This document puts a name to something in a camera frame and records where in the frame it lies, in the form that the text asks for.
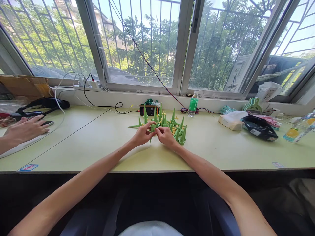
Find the person's hand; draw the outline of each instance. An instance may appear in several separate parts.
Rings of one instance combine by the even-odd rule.
[[[135,146],[140,146],[142,144],[147,143],[150,138],[152,138],[154,135],[156,135],[155,132],[150,133],[150,125],[151,124],[156,124],[154,121],[150,121],[146,123],[143,126],[140,126],[136,132],[136,134],[131,138],[131,142]]]
[[[178,146],[178,142],[173,137],[173,134],[171,133],[171,130],[169,127],[158,127],[155,128],[155,132],[157,134],[157,137],[161,143],[163,143],[165,146],[173,150],[176,146]]]
[[[19,122],[8,127],[3,137],[10,139],[17,144],[21,144],[48,132],[49,129],[47,129],[47,127],[49,125],[42,126],[46,121],[39,120],[42,117],[43,115],[39,115],[30,120],[22,117]]]

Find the desk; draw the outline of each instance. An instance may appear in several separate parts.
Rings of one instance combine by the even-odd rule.
[[[172,111],[166,111],[167,119]],[[115,114],[107,112],[73,135],[49,149],[30,164],[39,166],[33,172],[79,172],[111,153],[136,132],[127,126],[138,123],[139,113]],[[189,151],[205,158],[221,170],[276,170],[273,162],[285,168],[315,168],[315,134],[292,144],[282,138],[290,128],[283,124],[275,142],[260,140],[249,132],[231,131],[217,122],[218,116],[200,112],[188,118],[176,112],[179,122],[185,116],[186,143]],[[189,172],[191,168],[175,153],[162,145],[157,137],[128,153],[112,173],[124,172]]]
[[[94,110],[86,106],[71,106],[65,110],[66,116],[62,125],[52,134],[45,136],[35,144],[17,152],[10,156],[0,159],[0,172],[17,171],[27,163],[31,162],[44,152],[53,148],[58,143],[65,140],[67,137],[104,114],[107,110]],[[49,129],[54,130],[62,121],[63,114],[60,110],[54,111],[45,117],[47,121],[54,121],[55,124],[49,126]],[[0,129],[0,136],[6,131],[6,128]]]

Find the window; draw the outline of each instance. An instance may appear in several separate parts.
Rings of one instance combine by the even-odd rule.
[[[275,101],[295,101],[315,74],[314,22],[315,0],[0,1],[0,43],[23,73],[227,99],[273,81]]]
[[[3,0],[0,21],[35,76],[95,68],[75,0]]]
[[[282,85],[280,96],[292,94],[315,66],[314,22],[314,1],[300,1],[250,93],[272,81]]]
[[[189,89],[224,91],[233,74],[242,75],[243,58],[251,57],[275,2],[205,2]]]
[[[180,0],[92,0],[104,48],[107,82],[172,87],[179,27]]]

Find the water bottle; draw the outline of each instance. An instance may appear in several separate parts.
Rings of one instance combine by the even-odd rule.
[[[194,117],[198,102],[198,91],[194,92],[194,95],[190,99],[190,104],[188,108],[188,117]]]
[[[284,139],[297,143],[303,136],[307,135],[313,128],[315,128],[315,110],[303,116],[298,123],[289,129],[283,136]]]

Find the smartphone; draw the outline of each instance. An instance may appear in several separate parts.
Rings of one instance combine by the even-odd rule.
[[[45,123],[42,124],[43,125],[49,125],[51,126],[52,124],[54,124],[55,122],[54,121],[46,121]]]

